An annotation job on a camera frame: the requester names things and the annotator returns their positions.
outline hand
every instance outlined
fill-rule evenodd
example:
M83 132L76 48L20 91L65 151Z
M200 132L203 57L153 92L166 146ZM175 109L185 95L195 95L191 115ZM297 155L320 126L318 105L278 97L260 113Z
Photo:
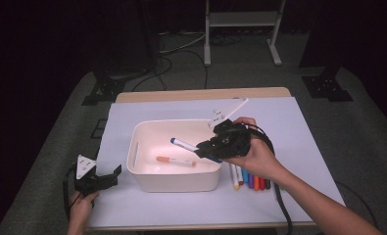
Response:
M240 117L233 122L233 124L237 123L257 125L256 121L250 117ZM285 169L275 158L266 142L255 135L251 137L251 149L245 157L225 159L224 161L239 165L254 175L270 180L274 180L274 176Z
M69 223L68 234L83 234L89 216L92 212L92 201L98 197L99 191L89 194L86 197L76 191L71 196L71 220Z

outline gray carpet floor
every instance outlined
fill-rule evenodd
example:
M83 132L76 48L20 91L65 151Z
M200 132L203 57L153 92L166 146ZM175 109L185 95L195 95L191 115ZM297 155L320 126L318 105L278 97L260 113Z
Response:
M367 95L360 80L344 68L339 70L336 78L354 101L313 99L302 76L319 74L321 69L298 68L308 35L279 34L276 45L283 62L280 67L271 60L266 46L267 37L242 36L236 44L212 47L207 88L287 87L296 97L333 178L362 196L376 217L380 230L387 234L387 118ZM174 35L164 38L167 49L183 45L188 40L191 38ZM202 45L185 50L198 53L203 58ZM197 56L175 53L167 58L172 61L172 67L161 76L167 90L205 88L206 73ZM168 61L159 61L158 72L168 65ZM131 91L142 79L129 81L124 91ZM99 102L96 106L81 105L95 82L90 72L71 94L2 221L0 234L66 233L68 222L63 207L63 178L79 154L96 156L101 140L91 138L91 134L98 120L108 117L111 106L111 102ZM136 91L151 90L163 90L163 84L152 78L136 88ZM340 185L338 188L346 205L372 222L362 201L351 190ZM314 235L319 232L316 227L295 227L294 230L294 234ZM285 228L276 229L278 234L285 234L285 231ZM136 233L89 231L88 234Z

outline white tabletop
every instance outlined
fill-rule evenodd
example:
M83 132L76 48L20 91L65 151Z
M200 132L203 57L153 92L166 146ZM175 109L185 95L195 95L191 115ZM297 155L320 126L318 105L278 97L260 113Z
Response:
M148 230L283 225L286 219L273 188L256 192L242 186L236 191L226 163L222 164L218 187L197 193L145 193L126 169L132 132L141 121L210 118L213 109L233 102L236 101L220 99L113 104L98 155L97 175L112 173L118 165L122 165L122 173L119 185L102 191L96 199L89 228ZM284 166L344 205L295 98L250 98L231 119L241 116L257 120ZM294 224L313 222L285 191L281 195Z

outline dark background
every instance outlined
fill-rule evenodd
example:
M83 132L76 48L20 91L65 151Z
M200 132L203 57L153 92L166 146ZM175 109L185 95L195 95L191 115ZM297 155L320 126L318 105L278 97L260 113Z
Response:
M146 2L156 6L149 16L157 32L204 30L204 1ZM276 7L212 0L213 11ZM387 0L290 0L281 31L310 31L301 67L337 61L387 116ZM90 38L74 1L0 0L0 221L73 89L92 71Z

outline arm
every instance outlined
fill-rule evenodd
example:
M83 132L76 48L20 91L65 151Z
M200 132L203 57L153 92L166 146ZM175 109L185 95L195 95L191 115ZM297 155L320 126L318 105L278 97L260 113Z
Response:
M68 227L68 235L81 235L84 233L87 221L92 212L92 201L98 197L99 192L83 197L79 192L71 196L71 220Z
M252 118L240 117L234 123L256 125ZM266 143L251 139L251 149L244 158L226 160L251 173L276 182L286 190L325 234L381 234L360 216L318 192L286 169Z

